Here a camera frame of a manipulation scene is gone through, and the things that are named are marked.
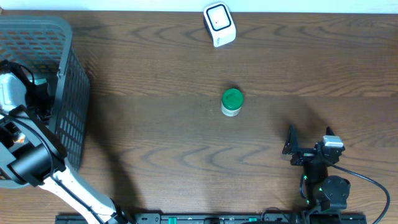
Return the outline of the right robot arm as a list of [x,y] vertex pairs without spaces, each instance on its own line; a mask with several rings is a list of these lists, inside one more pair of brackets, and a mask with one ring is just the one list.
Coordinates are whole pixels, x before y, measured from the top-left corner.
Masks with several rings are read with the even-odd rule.
[[290,164],[302,166],[300,194],[308,209],[300,214],[302,223],[341,223],[341,211],[347,208],[350,182],[329,175],[328,168],[339,161],[345,150],[341,138],[327,127],[326,134],[312,148],[299,146],[294,126],[290,126],[283,154],[291,155]]

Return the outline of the green lid jar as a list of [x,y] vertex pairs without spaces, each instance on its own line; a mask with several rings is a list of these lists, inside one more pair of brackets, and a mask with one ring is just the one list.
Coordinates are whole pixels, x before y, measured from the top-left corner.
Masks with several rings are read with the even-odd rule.
[[221,111],[224,115],[233,117],[239,114],[244,103],[244,95],[237,88],[226,90],[221,99]]

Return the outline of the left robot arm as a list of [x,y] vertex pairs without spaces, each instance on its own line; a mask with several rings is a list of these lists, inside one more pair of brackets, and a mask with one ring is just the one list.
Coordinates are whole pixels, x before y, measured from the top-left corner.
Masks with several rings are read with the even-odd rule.
[[114,200],[71,166],[68,152],[46,127],[54,97],[24,65],[1,61],[1,172],[8,187],[31,185],[73,207],[88,223],[135,223]]

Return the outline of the teal snack packet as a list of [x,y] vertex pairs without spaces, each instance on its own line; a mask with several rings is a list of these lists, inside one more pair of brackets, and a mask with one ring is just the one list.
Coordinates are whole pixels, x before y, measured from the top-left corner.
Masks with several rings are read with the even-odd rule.
[[46,78],[35,79],[35,81],[34,81],[35,85],[42,85],[44,83],[47,83],[47,79]]

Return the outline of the orange tissue packet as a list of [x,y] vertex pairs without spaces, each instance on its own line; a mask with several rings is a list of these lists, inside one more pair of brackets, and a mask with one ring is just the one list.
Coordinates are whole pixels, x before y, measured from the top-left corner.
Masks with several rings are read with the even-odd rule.
[[21,143],[23,144],[25,142],[25,135],[24,134],[18,134],[14,139],[14,143]]

